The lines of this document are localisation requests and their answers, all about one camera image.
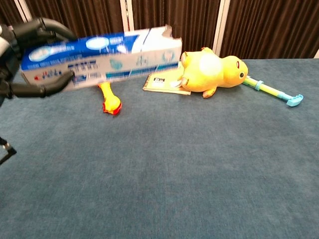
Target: curtain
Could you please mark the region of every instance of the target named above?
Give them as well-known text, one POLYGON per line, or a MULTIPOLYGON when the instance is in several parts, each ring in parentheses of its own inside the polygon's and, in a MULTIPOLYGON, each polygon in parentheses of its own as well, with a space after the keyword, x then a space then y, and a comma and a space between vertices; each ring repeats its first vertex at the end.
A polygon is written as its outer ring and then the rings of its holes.
POLYGON ((1 0, 0 23, 8 26, 23 23, 20 13, 13 0, 1 0))
POLYGON ((123 31, 119 0, 25 1, 32 18, 46 17, 56 20, 78 37, 123 31))
POLYGON ((220 0, 132 0, 134 28, 166 24, 181 37, 183 51, 213 47, 220 0))
POLYGON ((221 57, 313 58, 319 49, 318 0, 232 0, 221 57))

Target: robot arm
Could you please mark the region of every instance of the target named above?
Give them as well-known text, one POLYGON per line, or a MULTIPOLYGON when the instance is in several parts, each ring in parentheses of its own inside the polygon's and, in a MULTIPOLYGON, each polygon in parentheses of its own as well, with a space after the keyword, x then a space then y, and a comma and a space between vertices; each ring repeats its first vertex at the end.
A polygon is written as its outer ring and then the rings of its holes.
MULTIPOLYGON (((77 40, 77 37, 67 27, 52 19, 36 18, 13 27, 0 24, 0 107, 4 99, 12 99, 14 96, 44 98, 61 92, 73 79, 73 71, 64 72, 56 82, 45 86, 13 83, 13 79, 27 48, 69 40, 77 40)), ((1 137, 0 145, 8 152, 0 159, 1 165, 16 151, 1 137)))

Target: stuffed duck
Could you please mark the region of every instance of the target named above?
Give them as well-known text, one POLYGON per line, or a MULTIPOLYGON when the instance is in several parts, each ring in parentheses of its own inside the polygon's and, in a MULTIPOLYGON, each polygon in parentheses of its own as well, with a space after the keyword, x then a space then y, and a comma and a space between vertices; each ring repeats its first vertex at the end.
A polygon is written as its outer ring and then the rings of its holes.
POLYGON ((210 48, 184 52, 181 56, 184 73, 180 78, 183 88, 203 92, 211 97, 217 87, 230 88, 244 82, 248 74, 246 64, 236 56, 218 57, 210 48))

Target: spiral notebook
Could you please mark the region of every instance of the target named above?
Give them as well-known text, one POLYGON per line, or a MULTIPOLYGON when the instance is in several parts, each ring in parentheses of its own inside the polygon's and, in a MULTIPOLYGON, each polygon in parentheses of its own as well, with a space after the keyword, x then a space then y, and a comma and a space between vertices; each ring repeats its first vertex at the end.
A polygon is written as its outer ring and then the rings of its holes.
POLYGON ((184 73, 184 68, 179 63, 178 68, 155 72, 150 74, 143 86, 144 91, 175 93, 182 95, 190 95, 191 91, 184 89, 180 83, 180 78, 184 73))

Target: cardboard box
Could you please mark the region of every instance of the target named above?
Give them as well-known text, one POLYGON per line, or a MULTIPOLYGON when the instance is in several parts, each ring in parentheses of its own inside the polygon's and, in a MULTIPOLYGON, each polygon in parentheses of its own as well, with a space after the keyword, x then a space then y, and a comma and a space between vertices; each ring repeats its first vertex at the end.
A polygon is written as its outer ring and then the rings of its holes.
POLYGON ((45 85, 72 69, 69 91, 177 68, 181 51, 182 40, 166 25, 32 48, 24 54, 21 72, 28 83, 45 85))

